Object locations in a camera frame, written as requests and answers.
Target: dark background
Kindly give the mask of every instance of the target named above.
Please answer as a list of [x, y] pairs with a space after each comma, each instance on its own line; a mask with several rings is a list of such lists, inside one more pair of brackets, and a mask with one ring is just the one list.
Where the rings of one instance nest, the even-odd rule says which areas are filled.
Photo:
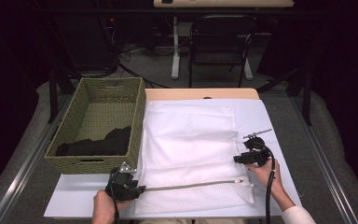
[[[326, 8], [334, 3], [295, 2], [300, 9]], [[342, 23], [313, 71], [312, 89], [324, 98], [341, 134], [346, 161], [358, 177], [358, 1], [345, 2], [348, 4]], [[46, 32], [48, 27], [42, 19], [30, 18], [16, 1], [0, 0], [0, 174], [32, 118], [38, 99], [35, 89], [48, 81], [53, 60], [69, 68], [77, 69], [78, 65], [73, 64], [74, 55], [62, 50], [55, 34]], [[323, 20], [280, 20], [258, 72], [278, 77], [299, 65], [323, 23]], [[46, 35], [47, 42], [38, 38], [41, 33]], [[93, 47], [87, 41], [82, 45]], [[109, 66], [102, 63], [102, 68]]]

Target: green wicker basket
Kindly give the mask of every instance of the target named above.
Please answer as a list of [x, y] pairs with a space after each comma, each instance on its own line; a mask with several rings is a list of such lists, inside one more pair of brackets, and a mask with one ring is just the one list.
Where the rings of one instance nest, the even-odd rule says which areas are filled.
[[[126, 162], [137, 167], [145, 114], [141, 78], [82, 78], [45, 159], [63, 174], [107, 174]], [[83, 139], [101, 140], [115, 128], [131, 126], [128, 152], [123, 156], [56, 156], [58, 146]]]

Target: gray floor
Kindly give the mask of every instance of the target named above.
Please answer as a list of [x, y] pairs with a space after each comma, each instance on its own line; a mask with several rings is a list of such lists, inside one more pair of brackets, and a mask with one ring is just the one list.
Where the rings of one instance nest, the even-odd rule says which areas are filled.
[[[260, 87], [270, 79], [270, 77], [255, 73], [268, 40], [267, 36], [258, 36], [253, 42], [249, 62], [255, 78], [253, 81], [244, 80], [242, 83], [244, 88]], [[181, 52], [183, 57], [180, 64], [180, 76], [177, 80], [171, 79], [171, 54], [161, 55], [140, 49], [131, 53], [129, 62], [124, 59], [121, 61], [132, 71], [147, 79], [173, 88], [186, 88], [188, 85], [186, 48], [183, 47]], [[196, 76], [197, 79], [203, 79], [206, 78], [206, 74], [222, 74], [227, 70], [228, 68], [214, 70], [198, 68]], [[119, 68], [111, 77], [120, 76], [129, 77], [130, 75], [122, 73]], [[236, 83], [198, 82], [194, 86], [235, 87]], [[303, 206], [310, 211], [317, 223], [358, 223], [358, 181], [344, 161], [337, 127], [326, 110], [323, 99], [317, 94], [312, 94], [310, 111], [312, 127], [308, 127], [298, 114], [298, 102], [301, 99], [286, 97], [285, 87], [286, 84], [283, 83], [267, 93], [260, 94], [260, 98], [270, 115], [292, 178], [301, 194]], [[13, 180], [17, 180], [16, 176], [21, 167], [24, 167], [24, 162], [27, 162], [30, 155], [41, 145], [41, 139], [46, 134], [44, 130], [49, 127], [47, 124], [48, 84], [42, 85], [38, 93], [39, 104], [33, 120], [0, 177], [0, 209], [3, 207], [1, 201], [9, 198], [7, 190]], [[328, 163], [321, 163], [324, 158]], [[0, 214], [2, 223], [90, 223], [89, 220], [57, 221], [43, 217], [48, 198], [54, 190], [59, 175], [60, 173], [54, 167], [38, 158], [37, 164], [29, 173], [29, 179], [25, 179], [21, 185], [24, 188], [19, 189], [21, 193], [19, 197], [9, 198], [13, 206], [4, 207], [6, 215]], [[249, 223], [258, 223], [258, 220], [250, 220]], [[282, 223], [282, 220], [275, 217], [273, 223]]]

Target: white desk leg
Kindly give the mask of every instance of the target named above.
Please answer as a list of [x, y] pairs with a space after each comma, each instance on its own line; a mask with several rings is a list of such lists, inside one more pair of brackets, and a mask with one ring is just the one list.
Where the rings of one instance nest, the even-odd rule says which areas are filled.
[[172, 79], [179, 78], [179, 41], [178, 41], [178, 20], [177, 17], [173, 17], [173, 62], [172, 62]]
[[248, 59], [246, 59], [245, 67], [243, 68], [243, 70], [245, 71], [246, 80], [253, 80], [252, 70], [251, 66], [249, 65]]

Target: black cloth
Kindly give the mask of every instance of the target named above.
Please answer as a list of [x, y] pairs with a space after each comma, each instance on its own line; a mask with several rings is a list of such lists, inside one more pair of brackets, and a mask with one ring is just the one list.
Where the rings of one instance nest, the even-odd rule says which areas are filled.
[[124, 156], [130, 143], [131, 127], [114, 129], [103, 140], [84, 139], [64, 143], [57, 148], [56, 156]]

